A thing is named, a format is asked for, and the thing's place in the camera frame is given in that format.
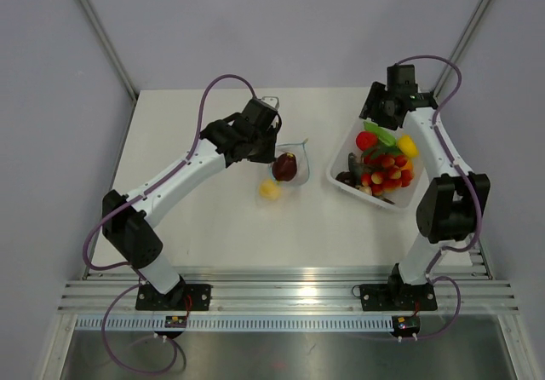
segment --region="red radish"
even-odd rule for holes
[[[392,154],[387,154],[384,156],[384,158],[381,161],[382,167],[385,169],[389,169],[395,164],[395,158],[393,158]]]
[[[373,195],[375,197],[378,197],[379,195],[382,195],[382,186],[379,186],[378,184],[373,184],[371,186],[371,192],[373,192]]]
[[[395,158],[395,165],[397,165],[399,168],[405,166],[409,159],[404,154],[400,154],[398,157]]]
[[[373,181],[371,180],[371,174],[364,173],[361,176],[361,185],[364,187],[369,187],[371,184],[373,184]]]
[[[372,180],[375,184],[382,184],[382,182],[384,181],[384,173],[382,173],[381,171],[375,171],[375,172],[371,175],[371,180]]]
[[[415,173],[411,170],[401,170],[401,180],[411,181],[413,178],[415,178]]]
[[[384,193],[391,193],[392,191],[401,187],[401,180],[385,180],[382,183],[384,187]]]
[[[376,151],[376,149],[374,148],[373,150],[371,150],[371,153],[367,154],[365,157],[364,157],[364,164],[371,164],[371,156],[373,155],[373,153]]]
[[[385,154],[379,154],[376,158],[370,160],[369,164],[381,165],[381,161],[384,159]]]
[[[370,131],[362,131],[358,134],[358,137],[356,137],[356,146],[358,146],[358,149],[361,151],[373,147],[377,142],[378,137],[376,137],[375,133],[371,133]]]
[[[395,165],[391,169],[388,169],[386,174],[390,180],[398,180],[401,178],[401,170]]]

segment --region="metal floor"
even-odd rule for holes
[[[422,332],[444,323],[422,318]],[[142,331],[109,331],[112,349],[144,370],[168,364],[168,344],[151,340],[132,348]],[[187,332],[177,342],[185,352],[164,379],[501,379],[516,378],[500,325],[491,316],[462,316],[445,335],[397,344],[386,334]],[[75,331],[63,379],[144,378],[115,366],[98,331]]]

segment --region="gray wall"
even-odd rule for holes
[[[141,89],[361,86],[418,53],[447,55],[478,0],[93,0]],[[439,64],[420,70],[433,85]]]
[[[0,0],[0,367],[27,379],[100,210],[129,121],[73,0]]]
[[[461,63],[444,110],[456,147],[491,179],[484,235],[500,278],[520,301],[545,366],[545,0],[496,0]]]

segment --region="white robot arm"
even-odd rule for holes
[[[209,177],[247,159],[271,163],[282,121],[278,98],[251,99],[241,113],[210,123],[199,135],[193,155],[180,158],[150,181],[120,195],[110,191],[102,199],[102,214],[137,197],[143,197],[106,222],[102,232],[147,282],[141,287],[139,310],[185,310],[185,291],[207,291],[209,285],[186,285],[163,254],[163,243],[153,229],[181,199]],[[193,297],[192,310],[205,310],[207,302]]]
[[[416,211],[420,234],[407,257],[395,265],[387,284],[360,286],[366,311],[415,310],[417,302],[420,310],[436,310],[429,274],[443,249],[465,244],[485,209],[490,181],[474,174],[460,157],[437,109],[433,94],[418,91],[414,66],[396,64],[387,69],[387,86],[372,84],[360,114],[381,127],[403,128],[417,145],[430,180]]]

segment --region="tabletop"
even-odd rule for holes
[[[283,127],[278,144],[308,138],[309,181],[278,202],[263,203],[257,188],[265,164],[242,162],[203,182],[156,228],[175,266],[348,267],[393,265],[416,235],[416,205],[394,213],[344,193],[325,169],[352,127],[369,88],[257,89],[276,96]],[[121,194],[153,178],[192,144],[203,91],[144,90],[135,108],[113,187]],[[209,94],[204,125],[241,111],[247,89]],[[416,193],[427,188],[424,175]],[[121,261],[100,236],[93,262]],[[471,265],[469,254],[448,253],[443,265]]]

